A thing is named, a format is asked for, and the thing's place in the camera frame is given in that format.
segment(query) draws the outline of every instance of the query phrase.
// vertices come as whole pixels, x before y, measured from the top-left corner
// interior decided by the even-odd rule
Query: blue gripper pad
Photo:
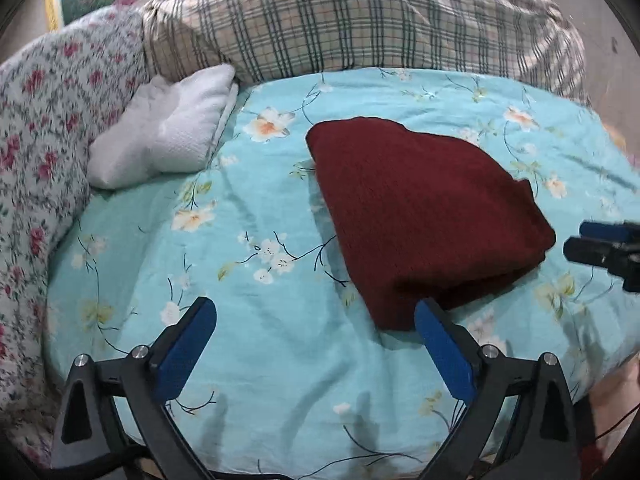
[[[158,402],[164,404],[180,395],[216,329],[217,318],[213,301],[209,298],[198,298],[178,324],[170,327],[178,335],[156,372],[154,397]]]
[[[415,307],[415,329],[420,334],[449,393],[467,406],[476,396],[471,364],[465,359],[456,342],[431,311],[429,300],[420,300]]]
[[[598,222],[582,222],[580,236],[596,238],[607,242],[630,242],[631,232],[624,224],[601,224]]]

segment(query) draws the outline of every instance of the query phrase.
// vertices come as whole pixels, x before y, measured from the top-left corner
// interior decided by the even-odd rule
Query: plaid pillow
[[[588,104],[584,47],[550,0],[153,0],[151,71],[230,62],[244,83],[366,66],[513,78]]]

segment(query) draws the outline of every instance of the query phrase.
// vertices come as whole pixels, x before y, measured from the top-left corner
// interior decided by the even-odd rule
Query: floral bedsheet
[[[452,313],[479,342],[554,352],[574,399],[638,349],[640,298],[562,256],[584,219],[640,218],[640,176],[599,118],[512,80],[367,68],[254,87],[208,169],[92,198],[51,267],[59,380],[80,352],[151,343],[204,295],[218,326],[167,409],[208,467],[318,479],[423,468],[458,406],[415,334],[372,325],[305,143],[312,124],[358,115],[461,137],[530,179],[558,243],[511,290]]]
[[[89,143],[148,78],[142,19],[114,7],[0,66],[0,431],[38,462],[57,415],[41,352],[49,255],[88,201]]]

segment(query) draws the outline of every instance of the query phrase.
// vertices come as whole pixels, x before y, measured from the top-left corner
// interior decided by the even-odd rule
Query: light blue bedsheet
[[[562,256],[584,219],[640,219],[640,178],[599,118],[501,78],[362,69],[253,88],[210,169],[94,196],[51,267],[52,370],[64,378],[80,352],[110,358],[112,346],[149,344],[208,296],[218,327],[170,403],[207,466],[300,478],[371,455],[349,431],[368,449],[413,458],[349,460],[314,478],[390,479],[423,468],[447,436],[455,401],[415,334],[372,325],[305,143],[311,124],[358,115],[462,137],[531,180],[558,243],[511,290],[454,311],[476,339],[511,356],[554,352],[574,397],[638,349],[639,297]]]

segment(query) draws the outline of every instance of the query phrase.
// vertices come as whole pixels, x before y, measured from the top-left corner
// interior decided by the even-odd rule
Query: white flower print
[[[165,326],[175,325],[180,321],[180,307],[173,301],[167,301],[164,309],[160,312],[160,319]]]
[[[562,180],[558,179],[556,174],[545,180],[545,187],[553,198],[564,198],[566,196],[566,186]]]
[[[186,272],[183,275],[178,276],[177,282],[182,290],[188,290],[191,287],[191,279]]]
[[[76,253],[71,259],[71,266],[74,269],[80,269],[86,263],[86,253]]]
[[[280,252],[280,244],[273,240],[263,240],[258,251],[258,258],[261,262],[269,263],[273,257]]]
[[[474,146],[480,146],[480,133],[471,128],[462,128],[459,132],[460,137],[466,142],[470,142]]]
[[[411,72],[409,72],[405,68],[399,68],[398,70],[396,70],[396,74],[398,74],[398,79],[400,81],[411,81],[411,79],[413,78]]]
[[[91,238],[86,248],[91,256],[97,256],[98,254],[103,252],[106,247],[107,239],[103,236],[95,236]]]
[[[524,150],[525,153],[529,153],[529,155],[537,155],[538,154],[538,149],[536,148],[535,144],[532,144],[531,142],[527,142],[522,149]]]
[[[262,92],[265,88],[271,86],[271,84],[273,83],[273,81],[267,81],[266,83],[262,83],[261,85],[256,85],[252,88],[251,93],[260,93]]]
[[[174,215],[174,221],[171,223],[172,231],[187,231],[193,233],[199,229],[201,225],[212,221],[216,216],[211,212],[214,204],[211,203],[199,209],[180,209]]]
[[[510,106],[504,113],[504,118],[512,123],[518,123],[523,131],[528,132],[532,128],[538,128],[538,123],[526,112],[520,111],[517,108]]]
[[[87,259],[96,259],[98,254],[104,252],[107,248],[107,238],[103,236],[90,236],[85,238],[82,243],[86,250],[82,250],[82,253],[74,254],[71,259],[71,266],[74,269],[81,269],[86,264]]]
[[[332,87],[331,85],[329,85],[329,84],[325,83],[324,81],[322,81],[318,85],[318,91],[322,92],[322,93],[333,92],[334,91],[334,87]]]
[[[271,259],[271,266],[278,271],[278,274],[291,272],[294,267],[293,258],[285,253],[278,253]]]
[[[470,323],[466,327],[466,329],[480,346],[494,345],[496,348],[499,348],[503,354],[506,355],[506,342],[494,334],[494,328],[495,317],[494,310],[492,308],[483,312],[480,317],[478,317],[474,322]]]
[[[237,164],[238,158],[235,155],[229,156],[221,156],[220,157],[220,166],[226,168],[227,166],[231,166],[232,164]]]
[[[289,135],[287,126],[295,119],[293,112],[279,113],[273,107],[267,107],[258,116],[243,128],[255,142],[267,142],[273,137],[286,137]]]
[[[264,285],[271,285],[271,283],[273,283],[273,276],[270,275],[267,269],[258,269],[254,272],[254,280]]]
[[[343,415],[351,409],[351,405],[348,402],[342,402],[334,406],[334,413],[336,415]]]
[[[619,218],[620,217],[620,209],[617,208],[616,203],[606,196],[600,197],[600,206],[604,211],[605,215],[610,218]]]

